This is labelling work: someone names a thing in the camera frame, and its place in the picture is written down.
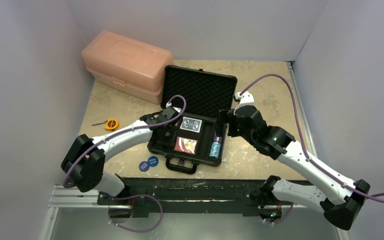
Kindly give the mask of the blue small blind button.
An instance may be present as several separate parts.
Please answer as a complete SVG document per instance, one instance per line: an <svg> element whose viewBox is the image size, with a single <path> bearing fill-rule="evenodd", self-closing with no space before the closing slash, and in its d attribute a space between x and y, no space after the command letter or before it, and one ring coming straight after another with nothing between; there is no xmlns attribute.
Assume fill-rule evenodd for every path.
<svg viewBox="0 0 384 240"><path fill-rule="evenodd" d="M159 164L159 159L156 156L150 156L147 162L150 167L156 167Z"/></svg>

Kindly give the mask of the black poker carrying case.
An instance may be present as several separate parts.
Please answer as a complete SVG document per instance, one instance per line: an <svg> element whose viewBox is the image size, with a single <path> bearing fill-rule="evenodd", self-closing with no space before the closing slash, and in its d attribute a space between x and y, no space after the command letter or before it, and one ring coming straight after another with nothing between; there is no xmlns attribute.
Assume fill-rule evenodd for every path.
<svg viewBox="0 0 384 240"><path fill-rule="evenodd" d="M199 164L218 167L227 133L227 126L217 126L219 110L231 108L238 79L233 75L191 69L169 65L164 69L164 85L160 107L166 109L167 103L172 107L185 108L175 124L174 142L169 147L152 145L152 137L147 145L153 154L163 155L169 170L192 175ZM183 117L202 120L200 133L180 129ZM209 158L214 132L222 137L218 159ZM177 137L198 140L195 155L174 151Z"/></svg>

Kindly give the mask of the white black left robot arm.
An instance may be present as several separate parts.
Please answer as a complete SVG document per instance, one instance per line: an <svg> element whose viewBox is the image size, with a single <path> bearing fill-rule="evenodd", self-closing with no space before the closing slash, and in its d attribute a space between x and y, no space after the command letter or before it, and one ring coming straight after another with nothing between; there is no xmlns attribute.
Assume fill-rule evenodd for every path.
<svg viewBox="0 0 384 240"><path fill-rule="evenodd" d="M112 133L96 137L79 135L61 163L65 172L63 187L76 187L82 193L97 190L108 194L118 205L126 203L129 191L125 183L116 174L105 171L105 163L125 150L148 143L154 132L174 124L184 111L169 106L159 112L145 114Z"/></svg>

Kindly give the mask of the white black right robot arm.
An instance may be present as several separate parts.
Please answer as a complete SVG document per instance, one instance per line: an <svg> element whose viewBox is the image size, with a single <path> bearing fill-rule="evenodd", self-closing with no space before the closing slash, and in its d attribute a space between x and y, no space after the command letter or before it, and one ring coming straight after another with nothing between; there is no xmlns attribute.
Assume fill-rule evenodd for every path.
<svg viewBox="0 0 384 240"><path fill-rule="evenodd" d="M228 127L229 137L242 137L260 154L278 161L303 176L309 185L271 175L260 187L262 204L290 202L322 213L335 227L348 231L365 203L370 185L363 179L345 177L303 149L295 137L279 126L267 125L259 110L246 105L219 110L216 133Z"/></svg>

